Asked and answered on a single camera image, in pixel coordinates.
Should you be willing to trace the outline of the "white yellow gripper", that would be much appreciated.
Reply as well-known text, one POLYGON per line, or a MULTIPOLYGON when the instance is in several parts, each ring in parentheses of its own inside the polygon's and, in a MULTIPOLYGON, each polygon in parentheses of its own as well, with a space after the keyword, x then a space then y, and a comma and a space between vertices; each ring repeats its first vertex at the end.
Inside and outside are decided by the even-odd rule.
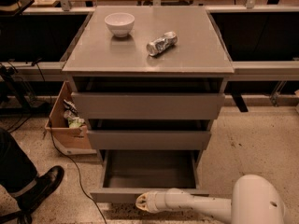
POLYGON ((141 194, 135 201, 135 206, 149 213, 159 213, 167 209, 165 192, 152 190, 141 194))

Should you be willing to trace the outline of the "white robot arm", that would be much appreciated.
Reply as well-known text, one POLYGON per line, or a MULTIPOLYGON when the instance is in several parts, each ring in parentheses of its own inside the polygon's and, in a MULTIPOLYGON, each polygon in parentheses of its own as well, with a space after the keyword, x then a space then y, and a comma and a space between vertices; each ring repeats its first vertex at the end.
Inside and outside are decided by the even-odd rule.
POLYGON ((135 201, 149 213, 193 210, 224 224, 292 224, 286 204, 275 187, 258 175, 244 175, 231 199, 194 196, 182 189, 151 190, 135 201))

